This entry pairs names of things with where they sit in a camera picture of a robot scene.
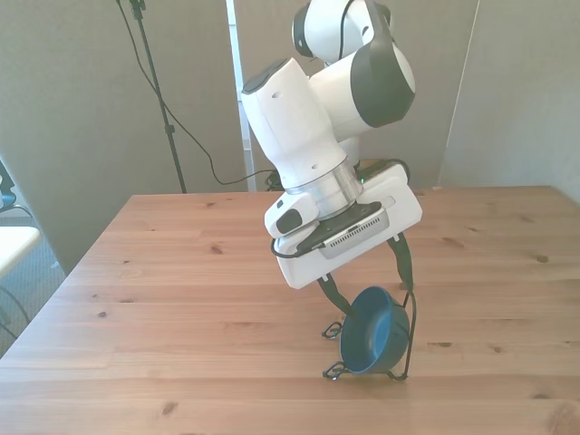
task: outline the black cable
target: black cable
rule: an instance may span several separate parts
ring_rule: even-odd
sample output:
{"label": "black cable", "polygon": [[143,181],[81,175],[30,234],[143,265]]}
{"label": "black cable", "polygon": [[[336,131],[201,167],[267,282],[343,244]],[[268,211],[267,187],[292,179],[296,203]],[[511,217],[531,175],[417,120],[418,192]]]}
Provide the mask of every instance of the black cable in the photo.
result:
{"label": "black cable", "polygon": [[266,185],[268,188],[266,189],[268,192],[276,191],[282,192],[284,191],[284,187],[282,186],[282,182],[280,181],[280,175],[275,170],[273,171],[266,179]]}
{"label": "black cable", "polygon": [[16,336],[16,334],[13,333],[12,331],[10,331],[8,328],[6,328],[3,324],[0,324],[0,329],[4,329],[15,340],[18,339],[18,337]]}
{"label": "black cable", "polygon": [[346,14],[348,13],[348,8],[351,7],[351,4],[354,0],[348,0],[346,2],[346,6],[343,10],[343,16],[341,16],[341,48],[338,51],[338,60],[340,61],[343,58],[343,50],[344,50],[344,20],[346,19]]}
{"label": "black cable", "polygon": [[415,299],[415,293],[413,290],[407,290],[407,295],[405,296],[405,304],[403,307],[406,306],[407,301],[409,300],[409,296],[411,296],[412,301],[412,318],[411,318],[411,329],[409,330],[409,343],[407,344],[407,358],[405,359],[405,369],[400,376],[396,376],[391,371],[387,372],[387,375],[393,379],[394,381],[404,381],[408,377],[409,373],[409,366],[411,364],[411,351],[413,347],[413,338],[415,336],[415,324],[417,323],[417,300]]}
{"label": "black cable", "polygon": [[184,125],[179,122],[179,120],[176,118],[176,116],[173,114],[173,112],[171,111],[171,109],[168,107],[168,105],[166,104],[166,102],[161,98],[161,96],[157,93],[157,89],[155,89],[155,86],[153,85],[151,79],[149,78],[149,76],[147,75],[147,73],[145,72],[145,69],[143,68],[143,65],[141,64],[141,59],[139,57],[139,51],[137,50],[137,44],[135,44],[135,38],[133,37],[133,32],[131,31],[131,27],[129,26],[129,21],[127,20],[127,15],[125,15],[125,11],[123,10],[122,6],[121,6],[121,0],[117,0],[117,6],[119,7],[119,10],[121,11],[121,14],[123,16],[123,21],[125,22],[125,26],[127,27],[127,32],[129,32],[129,37],[130,37],[130,42],[133,45],[133,51],[135,52],[135,57],[137,58],[137,64],[139,65],[139,69],[141,70],[141,72],[143,73],[143,76],[145,77],[145,79],[147,80],[147,82],[149,83],[149,86],[151,87],[151,89],[155,92],[155,94],[158,96],[159,100],[161,101],[161,103],[163,104],[163,106],[165,107],[165,110],[167,111],[167,113],[169,114],[169,116],[180,126],[180,128],[186,132],[186,134],[193,139],[194,142],[196,142],[198,144],[198,146],[201,148],[201,150],[206,154],[206,156],[208,156],[208,160],[209,160],[209,167],[211,168],[211,173],[214,177],[214,179],[216,179],[216,181],[221,184],[222,186],[227,186],[230,184],[236,184],[239,183],[241,181],[244,181],[245,179],[249,179],[254,177],[257,174],[261,174],[264,172],[272,172],[271,169],[263,169],[263,170],[258,170],[256,172],[254,172],[253,174],[247,175],[245,177],[243,177],[242,179],[237,179],[235,181],[222,181],[221,179],[219,179],[218,174],[216,174],[216,170],[214,169],[214,160],[211,158],[211,155],[209,154],[209,152],[204,148],[203,145],[201,145],[201,143],[199,143],[199,140],[189,132],[188,129],[186,129],[184,127]]}
{"label": "black cable", "polygon": [[306,254],[308,254],[309,252],[312,252],[312,250],[310,251],[306,251],[306,252],[296,252],[295,254],[282,254],[278,251],[276,251],[276,248],[274,247],[275,243],[276,243],[275,238],[272,239],[272,244],[270,245],[270,250],[272,251],[272,254],[274,254],[275,256],[278,256],[280,258],[299,258],[301,256],[305,256]]}
{"label": "black cable", "polygon": [[185,184],[185,179],[183,178],[183,171],[181,170],[181,162],[179,161],[179,154],[177,147],[175,145],[175,138],[173,133],[175,133],[175,127],[169,124],[167,117],[167,111],[165,110],[165,105],[163,104],[163,98],[161,97],[161,87],[159,80],[157,79],[157,73],[155,72],[155,63],[153,62],[153,56],[149,47],[149,42],[147,41],[147,34],[145,33],[145,26],[143,25],[143,13],[141,9],[145,9],[145,0],[129,0],[130,7],[133,11],[133,17],[137,20],[139,30],[141,33],[141,38],[143,40],[143,48],[145,49],[145,54],[147,54],[147,61],[149,62],[149,68],[151,71],[151,79],[155,85],[156,95],[158,96],[159,108],[161,109],[161,117],[163,118],[163,130],[167,135],[169,141],[169,149],[171,150],[171,157],[173,158],[173,164],[175,165],[175,171],[177,172],[179,187],[181,188],[181,193],[188,193],[188,189]]}
{"label": "black cable", "polygon": [[387,164],[389,166],[396,165],[396,164],[401,165],[402,168],[405,169],[405,173],[407,174],[407,182],[411,181],[411,168],[409,168],[409,165],[405,162],[405,160],[385,159],[384,162],[385,162],[385,164]]}
{"label": "black cable", "polygon": [[18,307],[18,309],[22,313],[22,316],[26,320],[26,323],[29,324],[30,323],[30,317],[28,317],[28,313],[26,312],[26,310],[24,309],[24,307],[22,306],[22,304],[20,303],[20,301],[16,298],[16,296],[14,296],[12,293],[10,293],[8,291],[7,288],[2,287],[1,285],[0,285],[0,292],[5,293],[10,299],[12,299],[12,302],[14,302],[16,304],[16,306]]}

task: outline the black stand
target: black stand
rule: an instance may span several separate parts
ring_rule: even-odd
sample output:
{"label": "black stand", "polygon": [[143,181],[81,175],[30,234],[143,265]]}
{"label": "black stand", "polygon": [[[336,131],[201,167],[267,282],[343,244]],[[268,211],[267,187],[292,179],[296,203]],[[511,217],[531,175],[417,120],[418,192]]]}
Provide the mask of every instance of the black stand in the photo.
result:
{"label": "black stand", "polygon": [[143,38],[145,53],[147,54],[147,60],[149,61],[149,68],[151,69],[151,78],[153,79],[153,84],[155,86],[155,93],[157,93],[157,98],[159,99],[159,106],[161,108],[161,116],[163,116],[163,123],[165,124],[165,132],[167,133],[167,138],[169,139],[169,147],[171,148],[171,155],[173,156],[173,162],[175,163],[175,170],[178,173],[179,185],[181,186],[181,193],[188,193],[185,187],[183,173],[181,172],[181,165],[179,164],[179,157],[177,149],[175,148],[175,141],[173,140],[173,133],[175,132],[175,127],[169,124],[169,120],[167,118],[167,112],[165,111],[165,102],[163,102],[163,97],[161,96],[160,83],[157,80],[157,74],[155,73],[155,65],[153,64],[151,50],[149,48],[149,43],[147,42],[147,36],[145,35],[145,28],[143,27],[143,13],[141,11],[145,10],[145,0],[129,0],[129,2],[130,8],[133,12],[133,17],[137,20],[137,23],[139,23],[139,30],[141,32],[141,37]]}
{"label": "black stand", "polygon": [[[413,283],[413,269],[411,262],[411,251],[409,250],[409,245],[405,236],[400,233],[394,238],[388,240],[389,247],[395,254],[397,259],[397,271],[399,272],[399,277],[402,283],[405,285],[407,294],[402,303],[402,307],[406,308],[409,299],[412,302],[412,318],[411,318],[411,328],[409,330],[409,344],[407,345],[407,358],[405,361],[405,368],[400,375],[394,374],[392,371],[387,371],[386,374],[394,381],[404,381],[409,375],[409,364],[411,363],[411,351],[413,346],[413,338],[415,336],[415,324],[417,323],[417,301],[415,300],[414,283]],[[348,301],[344,299],[336,288],[334,280],[329,275],[326,276],[324,281],[322,278],[318,280],[318,283],[323,288],[326,296],[336,305],[341,311],[349,315],[353,308],[348,304]],[[322,333],[323,338],[326,340],[335,340],[341,333],[343,329],[343,324],[340,322],[332,322]],[[332,379],[336,381],[341,374],[348,373],[348,367],[344,362],[335,362],[328,369],[323,372],[323,377],[327,379]]]}

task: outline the gray carpet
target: gray carpet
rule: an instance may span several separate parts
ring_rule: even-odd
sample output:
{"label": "gray carpet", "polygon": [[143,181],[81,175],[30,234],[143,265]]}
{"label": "gray carpet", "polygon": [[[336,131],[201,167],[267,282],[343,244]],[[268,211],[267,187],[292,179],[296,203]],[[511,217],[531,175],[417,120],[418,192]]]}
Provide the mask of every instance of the gray carpet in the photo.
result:
{"label": "gray carpet", "polygon": [[[0,227],[35,227],[35,223],[30,217],[0,217]],[[9,290],[24,306],[29,317],[33,318],[63,280],[63,270],[43,238],[18,266],[0,279],[0,285]],[[3,324],[19,335],[25,329],[26,321],[16,304],[7,295],[0,293],[0,307],[8,314],[8,322]],[[13,338],[0,330],[0,357],[12,342]]]}

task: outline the white wall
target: white wall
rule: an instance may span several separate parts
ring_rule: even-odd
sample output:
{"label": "white wall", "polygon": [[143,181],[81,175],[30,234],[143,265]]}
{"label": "white wall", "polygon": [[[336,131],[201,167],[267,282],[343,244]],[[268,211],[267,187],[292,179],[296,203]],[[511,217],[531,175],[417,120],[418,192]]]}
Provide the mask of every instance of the white wall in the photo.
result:
{"label": "white wall", "polygon": [[480,0],[441,183],[580,202],[580,2]]}
{"label": "white wall", "polygon": [[[168,105],[222,179],[243,177],[225,2],[149,0],[144,14]],[[114,0],[2,0],[0,77],[0,154],[66,272],[131,195],[179,192],[157,97]],[[176,142],[189,191],[247,189],[219,186],[179,128]]]}
{"label": "white wall", "polygon": [[409,59],[417,95],[401,122],[362,136],[364,159],[398,158],[411,185],[437,183],[468,50],[477,0],[380,0],[391,8],[394,36]]}
{"label": "white wall", "polygon": [[[240,129],[242,133],[242,144],[244,147],[244,162],[246,163],[246,174],[253,174],[256,172],[254,166],[254,154],[252,152],[252,144],[250,139],[250,126],[247,120],[246,111],[242,104],[241,92],[244,87],[244,76],[242,73],[242,61],[239,54],[239,41],[237,38],[237,23],[236,23],[236,6],[234,0],[226,0],[227,6],[227,23],[229,24],[229,40],[232,46],[232,60],[234,63],[234,75],[236,80],[236,94],[237,94],[237,111],[239,113]],[[247,179],[248,190],[255,192],[256,177]]]}

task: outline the black wire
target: black wire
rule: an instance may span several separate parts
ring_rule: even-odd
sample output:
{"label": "black wire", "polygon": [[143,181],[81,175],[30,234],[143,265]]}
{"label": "black wire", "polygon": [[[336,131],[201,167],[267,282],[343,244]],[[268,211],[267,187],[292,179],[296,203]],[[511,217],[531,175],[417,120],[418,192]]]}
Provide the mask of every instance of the black wire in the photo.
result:
{"label": "black wire", "polygon": [[14,302],[16,304],[16,306],[18,307],[18,309],[22,313],[22,316],[26,320],[26,323],[29,324],[30,317],[28,317],[28,313],[26,312],[26,310],[24,309],[24,307],[22,306],[20,301],[16,298],[16,296],[14,296],[12,293],[10,293],[7,288],[3,288],[1,285],[0,285],[0,292],[5,293],[10,299],[12,299],[12,302]]}
{"label": "black wire", "polygon": [[[151,82],[149,76],[147,75],[147,73],[145,72],[145,69],[143,68],[143,65],[141,64],[141,59],[139,57],[139,51],[137,50],[137,44],[135,44],[135,38],[133,37],[133,32],[131,31],[131,27],[129,26],[129,21],[127,20],[127,15],[125,15],[125,11],[123,10],[123,8],[121,6],[121,0],[117,0],[117,6],[119,7],[119,10],[121,11],[121,14],[123,15],[123,21],[125,22],[125,25],[127,26],[127,32],[129,32],[130,42],[133,45],[133,51],[135,52],[135,57],[137,58],[137,64],[139,65],[139,69],[143,73],[143,76],[145,77],[145,79],[149,83],[149,86],[151,87],[151,89],[155,92],[156,95],[158,95],[157,89],[155,89],[155,86]],[[206,156],[208,156],[209,167],[211,168],[211,173],[214,176],[214,179],[216,179],[216,181],[219,184],[221,184],[222,186],[227,186],[229,184],[236,184],[236,183],[239,183],[240,181],[244,181],[245,179],[252,178],[257,174],[261,174],[264,172],[273,172],[271,169],[262,169],[262,170],[258,170],[256,172],[254,172],[253,174],[247,175],[247,176],[243,177],[242,179],[237,179],[235,181],[222,181],[221,179],[219,179],[218,174],[216,174],[216,170],[214,169],[214,160],[211,158],[211,155],[209,154],[209,152],[204,148],[203,145],[201,145],[201,143],[199,143],[199,140],[193,134],[191,134],[189,132],[189,130],[186,129],[181,122],[179,122],[179,120],[171,112],[171,109],[168,107],[168,105],[165,103],[165,101],[163,101],[161,96],[158,95],[158,97],[161,100],[161,102],[163,103],[163,106],[165,106],[165,110],[168,112],[169,116],[181,127],[182,130],[184,130],[187,133],[187,135],[191,139],[193,139],[194,142],[196,142],[198,144],[198,146],[206,154]]]}
{"label": "black wire", "polygon": [[409,343],[407,344],[407,358],[405,359],[405,370],[400,376],[395,376],[391,371],[388,371],[387,374],[389,377],[395,381],[404,381],[407,379],[409,373],[409,366],[411,364],[411,351],[413,347],[413,338],[415,336],[415,324],[417,323],[417,300],[415,299],[415,293],[413,290],[407,290],[407,295],[405,296],[405,304],[406,306],[407,301],[409,300],[409,295],[411,296],[412,301],[412,318],[411,318],[411,329],[409,330]]}
{"label": "black wire", "polygon": [[282,254],[278,251],[276,251],[276,248],[274,247],[274,244],[276,243],[275,238],[272,239],[272,244],[270,245],[270,250],[272,251],[272,254],[274,254],[275,256],[278,256],[280,258],[299,258],[301,256],[305,256],[306,254],[308,254],[309,252],[312,252],[312,250],[310,251],[306,251],[306,252],[296,252],[295,254]]}
{"label": "black wire", "polygon": [[341,17],[341,48],[338,51],[338,60],[340,61],[343,58],[343,50],[344,50],[344,20],[346,19],[346,14],[348,13],[348,8],[351,7],[351,4],[354,0],[348,0],[346,2],[346,6],[343,10],[343,16]]}
{"label": "black wire", "polygon": [[409,165],[405,162],[405,160],[401,160],[401,159],[385,159],[384,161],[386,164],[392,166],[392,165],[396,165],[399,164],[402,166],[403,169],[405,169],[405,173],[407,174],[407,182],[411,181],[411,168],[409,168]]}
{"label": "black wire", "polygon": [[18,337],[16,336],[16,334],[13,333],[12,331],[10,331],[8,328],[6,328],[3,324],[0,324],[0,329],[4,329],[15,340],[18,339]]}
{"label": "black wire", "polygon": [[277,171],[273,171],[266,179],[266,185],[268,188],[266,189],[268,192],[274,191],[283,191],[284,187],[280,181],[280,175]]}

